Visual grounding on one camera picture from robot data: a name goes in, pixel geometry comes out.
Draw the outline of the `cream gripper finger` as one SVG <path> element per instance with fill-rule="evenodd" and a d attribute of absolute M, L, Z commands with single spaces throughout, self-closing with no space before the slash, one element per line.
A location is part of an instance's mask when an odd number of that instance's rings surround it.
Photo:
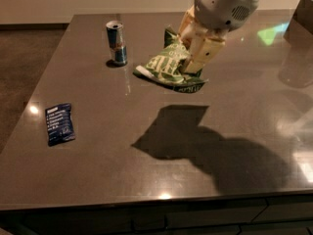
<path fill-rule="evenodd" d="M 196 37 L 206 35 L 207 29 L 196 19 L 195 7 L 186 11 L 179 26 L 178 35 L 185 45 L 190 45 Z"/>
<path fill-rule="evenodd" d="M 218 37 L 209 37 L 206 34 L 185 33 L 180 35 L 181 40 L 189 51 L 181 72 L 197 73 L 225 46 L 225 40 Z"/>

